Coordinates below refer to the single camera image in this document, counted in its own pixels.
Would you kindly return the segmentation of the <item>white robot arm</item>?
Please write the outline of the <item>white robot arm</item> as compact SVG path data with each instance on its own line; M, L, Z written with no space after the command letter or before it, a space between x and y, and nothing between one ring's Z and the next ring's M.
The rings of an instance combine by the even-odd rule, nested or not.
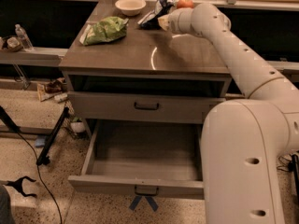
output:
M210 41L243 94L216 105L204 122L206 224L285 224L277 158L299 149L299 90L234 35L212 4L176 9L158 22Z

